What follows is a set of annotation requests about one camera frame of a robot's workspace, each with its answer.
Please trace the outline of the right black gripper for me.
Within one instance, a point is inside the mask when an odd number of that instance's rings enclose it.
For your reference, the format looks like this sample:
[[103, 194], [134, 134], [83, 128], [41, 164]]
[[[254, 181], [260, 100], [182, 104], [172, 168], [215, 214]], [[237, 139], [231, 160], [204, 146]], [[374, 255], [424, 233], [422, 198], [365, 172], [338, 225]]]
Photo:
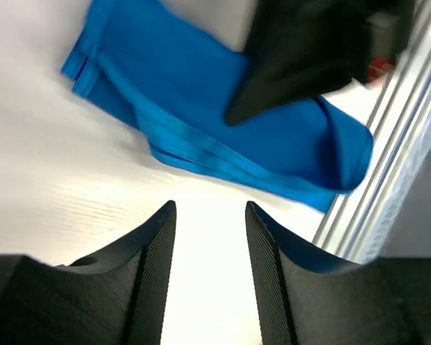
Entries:
[[412, 32], [414, 1], [258, 1], [251, 64], [228, 106], [236, 126], [274, 107], [337, 91], [392, 67]]

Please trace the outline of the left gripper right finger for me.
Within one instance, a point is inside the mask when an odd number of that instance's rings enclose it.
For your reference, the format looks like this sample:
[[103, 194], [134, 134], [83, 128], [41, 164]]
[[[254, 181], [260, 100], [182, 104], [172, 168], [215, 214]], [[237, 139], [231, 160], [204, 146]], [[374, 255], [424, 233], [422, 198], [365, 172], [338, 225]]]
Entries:
[[431, 258], [356, 264], [254, 202], [245, 222], [264, 344], [431, 344]]

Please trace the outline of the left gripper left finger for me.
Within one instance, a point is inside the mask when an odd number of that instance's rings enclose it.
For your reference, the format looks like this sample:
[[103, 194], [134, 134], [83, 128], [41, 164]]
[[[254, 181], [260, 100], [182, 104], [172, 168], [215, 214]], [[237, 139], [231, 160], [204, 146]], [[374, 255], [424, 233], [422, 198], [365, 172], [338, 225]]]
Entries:
[[0, 344], [158, 344], [176, 205], [70, 265], [0, 254]]

